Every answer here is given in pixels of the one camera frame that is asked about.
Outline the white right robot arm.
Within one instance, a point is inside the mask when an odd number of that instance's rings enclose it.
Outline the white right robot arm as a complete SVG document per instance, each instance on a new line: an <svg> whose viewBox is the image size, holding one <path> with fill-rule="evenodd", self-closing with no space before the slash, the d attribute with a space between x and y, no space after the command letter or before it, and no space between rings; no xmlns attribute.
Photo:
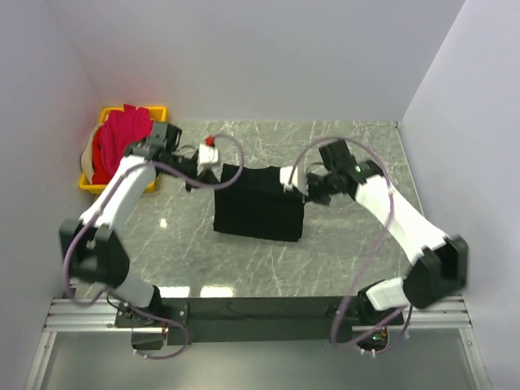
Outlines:
<svg viewBox="0 0 520 390"><path fill-rule="evenodd" d="M469 246L428 221L395 188L381 159L369 150L359 162L349 140L328 136L314 142L326 175L308 175L308 199L327 204L336 194L351 197L383 225L404 251L409 269L404 276L384 279L358 291L357 316L376 324L394 310L424 310L462 291L467 284Z"/></svg>

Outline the black t shirt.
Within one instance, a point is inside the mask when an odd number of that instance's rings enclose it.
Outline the black t shirt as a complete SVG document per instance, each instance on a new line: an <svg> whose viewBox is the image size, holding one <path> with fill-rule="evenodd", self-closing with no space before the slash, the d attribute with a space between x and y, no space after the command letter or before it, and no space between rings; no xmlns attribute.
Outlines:
<svg viewBox="0 0 520 390"><path fill-rule="evenodd" d="M304 202L284 191L279 167L245 168L228 188L214 192L214 230L256 239L301 239Z"/></svg>

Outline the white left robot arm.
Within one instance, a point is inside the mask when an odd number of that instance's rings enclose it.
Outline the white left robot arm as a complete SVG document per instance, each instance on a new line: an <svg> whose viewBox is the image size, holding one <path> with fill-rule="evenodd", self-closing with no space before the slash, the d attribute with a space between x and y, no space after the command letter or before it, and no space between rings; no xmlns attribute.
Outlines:
<svg viewBox="0 0 520 390"><path fill-rule="evenodd" d="M157 286L130 270L128 254L119 238L145 189L161 173L184 180L188 189L221 190L235 178L219 183L213 167L220 164L215 142L208 136L191 157L178 154L182 131L168 122L154 122L151 133L131 142L109 184L78 219L59 229L62 246L64 295L77 306L83 302L72 291L72 279L96 284L101 292L119 299L143 326L157 324L165 315Z"/></svg>

